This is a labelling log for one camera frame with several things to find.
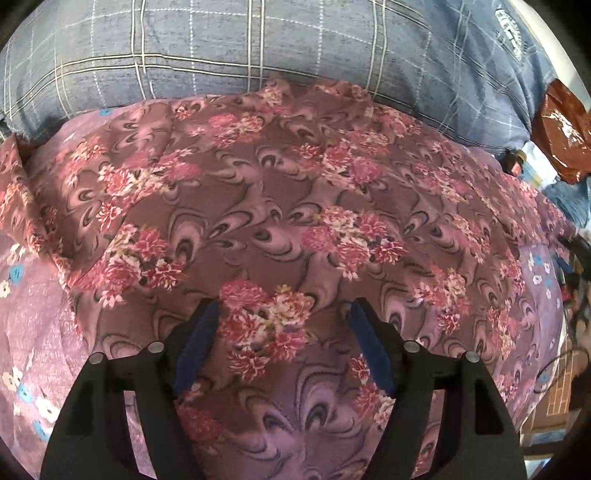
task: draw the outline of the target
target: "pink floral fabric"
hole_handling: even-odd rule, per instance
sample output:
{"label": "pink floral fabric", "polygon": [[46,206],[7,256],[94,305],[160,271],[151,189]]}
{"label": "pink floral fabric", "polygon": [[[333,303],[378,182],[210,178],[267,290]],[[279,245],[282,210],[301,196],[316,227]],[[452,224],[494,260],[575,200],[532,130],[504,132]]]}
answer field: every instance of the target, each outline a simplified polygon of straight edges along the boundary
{"label": "pink floral fabric", "polygon": [[[550,250],[574,229],[488,154],[328,80],[90,115],[24,165],[16,140],[0,148],[2,212],[22,217],[3,213],[2,228],[51,267],[35,281],[64,292],[37,343],[30,322],[8,323],[11,297],[0,313],[2,366],[42,397],[33,410],[7,370],[1,435],[31,472],[51,432],[47,402],[61,406],[88,354],[132,355],[204,298],[219,299],[222,318],[177,411],[211,478],[362,474],[395,402],[346,327],[360,296],[434,353],[478,351],[516,425],[538,401],[535,375],[556,354],[562,318]],[[417,474],[442,402],[435,392]]]}

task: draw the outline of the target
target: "blue cloth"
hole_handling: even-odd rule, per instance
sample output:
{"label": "blue cloth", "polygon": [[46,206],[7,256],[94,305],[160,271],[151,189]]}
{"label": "blue cloth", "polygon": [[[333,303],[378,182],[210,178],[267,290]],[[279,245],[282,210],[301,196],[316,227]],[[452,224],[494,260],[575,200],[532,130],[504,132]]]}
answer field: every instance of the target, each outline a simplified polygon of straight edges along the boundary
{"label": "blue cloth", "polygon": [[88,111],[243,93],[278,73],[300,83],[322,76],[501,154],[530,139],[556,78],[509,0],[133,4],[43,2],[0,53],[0,119],[44,141]]}
{"label": "blue cloth", "polygon": [[575,185],[558,181],[546,187],[542,193],[548,197],[579,228],[587,228],[591,220],[591,178]]}

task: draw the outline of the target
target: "pink flower print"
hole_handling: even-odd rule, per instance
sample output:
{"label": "pink flower print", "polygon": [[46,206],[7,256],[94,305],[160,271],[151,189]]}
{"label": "pink flower print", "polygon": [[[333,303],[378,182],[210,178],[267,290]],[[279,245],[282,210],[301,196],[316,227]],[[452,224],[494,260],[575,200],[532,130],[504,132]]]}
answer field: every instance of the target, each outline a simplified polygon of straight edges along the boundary
{"label": "pink flower print", "polygon": [[374,422],[382,432],[386,429],[386,425],[388,424],[395,403],[396,400],[394,398],[380,395],[380,406],[374,415]]}
{"label": "pink flower print", "polygon": [[327,225],[307,228],[301,236],[301,245],[316,252],[332,252],[335,250],[337,234]]}
{"label": "pink flower print", "polygon": [[495,376],[495,385],[504,403],[515,399],[519,387],[511,377],[499,374]]}
{"label": "pink flower print", "polygon": [[177,414],[184,432],[194,442],[214,442],[223,432],[222,425],[207,410],[180,404]]}
{"label": "pink flower print", "polygon": [[431,172],[431,169],[422,163],[417,163],[414,168],[416,168],[423,175],[429,175]]}
{"label": "pink flower print", "polygon": [[520,181],[518,186],[519,189],[523,192],[524,197],[527,199],[533,200],[539,194],[539,192],[535,188],[533,188],[531,185],[524,181]]}
{"label": "pink flower print", "polygon": [[105,285],[119,292],[136,284],[139,279],[139,262],[123,255],[111,258],[103,273]]}
{"label": "pink flower print", "polygon": [[515,292],[515,294],[523,295],[523,292],[525,291],[525,280],[524,280],[523,276],[520,276],[518,278],[514,278],[512,285],[513,285],[513,291]]}
{"label": "pink flower print", "polygon": [[231,310],[240,308],[255,309],[268,301],[266,292],[249,280],[232,280],[220,289],[221,301]]}
{"label": "pink flower print", "polygon": [[453,332],[460,329],[460,314],[454,312],[452,309],[444,309],[437,316],[437,326],[443,330],[446,335],[451,335]]}
{"label": "pink flower print", "polygon": [[320,147],[310,145],[309,143],[294,147],[294,151],[304,160],[320,156]]}
{"label": "pink flower print", "polygon": [[191,163],[177,162],[166,173],[170,181],[195,179],[201,174],[201,168]]}
{"label": "pink flower print", "polygon": [[87,141],[81,142],[72,152],[70,161],[76,164],[88,163],[102,156],[107,151],[107,149],[98,142],[99,139],[97,137],[92,137]]}
{"label": "pink flower print", "polygon": [[443,152],[443,146],[436,140],[431,140],[430,138],[425,139],[425,145],[429,147],[433,153],[441,153]]}
{"label": "pink flower print", "polygon": [[460,195],[465,195],[466,193],[469,193],[471,191],[470,186],[465,181],[451,179],[449,183],[452,186],[452,188],[454,188],[455,191],[458,192]]}
{"label": "pink flower print", "polygon": [[359,267],[369,262],[370,252],[367,242],[359,238],[345,238],[336,247],[339,256],[338,269],[349,280],[357,279]]}
{"label": "pink flower print", "polygon": [[226,128],[234,125],[238,119],[232,113],[221,113],[211,117],[208,122],[214,128]]}
{"label": "pink flower print", "polygon": [[355,100],[365,100],[368,98],[368,91],[359,85],[351,85],[351,95]]}
{"label": "pink flower print", "polygon": [[109,195],[123,196],[133,188],[133,175],[122,168],[107,165],[99,172],[99,181],[106,183],[106,192]]}
{"label": "pink flower print", "polygon": [[303,170],[315,170],[322,163],[320,147],[306,143],[293,147],[293,151],[299,156],[299,164]]}
{"label": "pink flower print", "polygon": [[263,100],[271,106],[280,105],[283,102],[283,94],[281,91],[276,87],[266,87],[263,88],[259,95],[263,98]]}
{"label": "pink flower print", "polygon": [[168,243],[160,238],[160,231],[157,228],[140,230],[138,240],[133,246],[144,261],[149,261],[152,257],[162,257],[167,247]]}
{"label": "pink flower print", "polygon": [[369,370],[369,365],[365,361],[363,354],[349,360],[349,373],[359,380],[362,385],[365,385],[368,382],[371,371]]}
{"label": "pink flower print", "polygon": [[352,161],[353,157],[349,146],[344,142],[341,142],[336,147],[329,147],[324,152],[323,164],[337,173],[346,171]]}
{"label": "pink flower print", "polygon": [[378,388],[373,382],[368,382],[359,387],[359,393],[353,401],[353,407],[359,414],[359,417],[373,416],[375,410],[380,405]]}
{"label": "pink flower print", "polygon": [[444,280],[443,288],[447,297],[452,301],[456,301],[459,297],[466,294],[466,280],[454,269],[447,270],[447,278]]}
{"label": "pink flower print", "polygon": [[486,320],[492,329],[489,336],[491,344],[502,359],[507,359],[515,348],[515,341],[509,333],[506,310],[491,307],[486,314]]}
{"label": "pink flower print", "polygon": [[358,221],[359,232],[371,241],[388,235],[388,227],[375,213],[364,213]]}
{"label": "pink flower print", "polygon": [[388,124],[388,126],[398,137],[404,137],[407,134],[407,127],[402,120],[394,119]]}
{"label": "pink flower print", "polygon": [[86,272],[74,285],[82,291],[90,291],[97,288],[105,275],[105,268],[102,260],[99,260]]}
{"label": "pink flower print", "polygon": [[247,133],[257,133],[262,130],[264,121],[261,117],[250,113],[243,113],[242,118],[236,124],[236,128],[241,135]]}
{"label": "pink flower print", "polygon": [[182,265],[167,262],[162,258],[156,262],[153,269],[144,273],[144,277],[148,279],[148,288],[161,287],[166,290],[172,290],[183,276]]}
{"label": "pink flower print", "polygon": [[409,135],[420,135],[422,130],[421,124],[415,119],[412,120],[412,123],[407,125],[407,133]]}
{"label": "pink flower print", "polygon": [[357,184],[369,183],[377,180],[382,174],[380,165],[370,158],[356,158],[353,160],[352,178]]}
{"label": "pink flower print", "polygon": [[249,346],[257,340],[263,328],[263,319],[258,315],[235,310],[222,321],[218,332],[224,341],[233,346]]}
{"label": "pink flower print", "polygon": [[207,132],[207,129],[203,125],[195,125],[187,130],[190,137],[198,137]]}
{"label": "pink flower print", "polygon": [[394,265],[400,256],[406,253],[408,251],[404,249],[402,243],[389,240],[388,238],[382,238],[380,243],[372,248],[371,260],[375,258],[375,261],[378,263],[391,263]]}
{"label": "pink flower print", "polygon": [[459,297],[455,299],[453,308],[460,315],[468,315],[470,313],[470,300],[467,297]]}
{"label": "pink flower print", "polygon": [[178,163],[179,158],[188,157],[193,152],[189,148],[176,149],[172,152],[162,155],[158,161],[158,167],[170,168]]}
{"label": "pink flower print", "polygon": [[251,383],[265,374],[269,360],[269,357],[259,356],[247,349],[232,351],[228,354],[228,368],[239,375],[244,383]]}
{"label": "pink flower print", "polygon": [[332,206],[320,213],[320,221],[325,225],[330,225],[338,232],[353,228],[358,215],[351,210],[345,210],[342,207]]}
{"label": "pink flower print", "polygon": [[174,116],[179,120],[186,120],[191,116],[191,112],[181,105],[175,110]]}
{"label": "pink flower print", "polygon": [[507,332],[511,335],[511,338],[517,338],[519,336],[519,322],[512,316],[508,316]]}
{"label": "pink flower print", "polygon": [[293,291],[289,286],[277,288],[267,311],[277,327],[303,327],[313,306],[313,299],[302,292]]}
{"label": "pink flower print", "polygon": [[121,296],[121,292],[119,290],[107,288],[101,294],[99,302],[103,308],[113,308],[117,303],[123,303],[123,297]]}
{"label": "pink flower print", "polygon": [[355,190],[357,188],[355,183],[347,175],[347,173],[338,173],[334,170],[325,170],[322,172],[322,178],[331,185],[343,190]]}
{"label": "pink flower print", "polygon": [[303,330],[279,332],[275,335],[275,341],[269,344],[269,357],[273,361],[293,362],[297,352],[302,350],[307,343],[308,339]]}
{"label": "pink flower print", "polygon": [[116,205],[113,200],[106,200],[104,201],[98,213],[96,214],[96,219],[100,223],[100,231],[104,232],[111,228],[111,224],[117,220],[117,217],[123,213],[123,209]]}

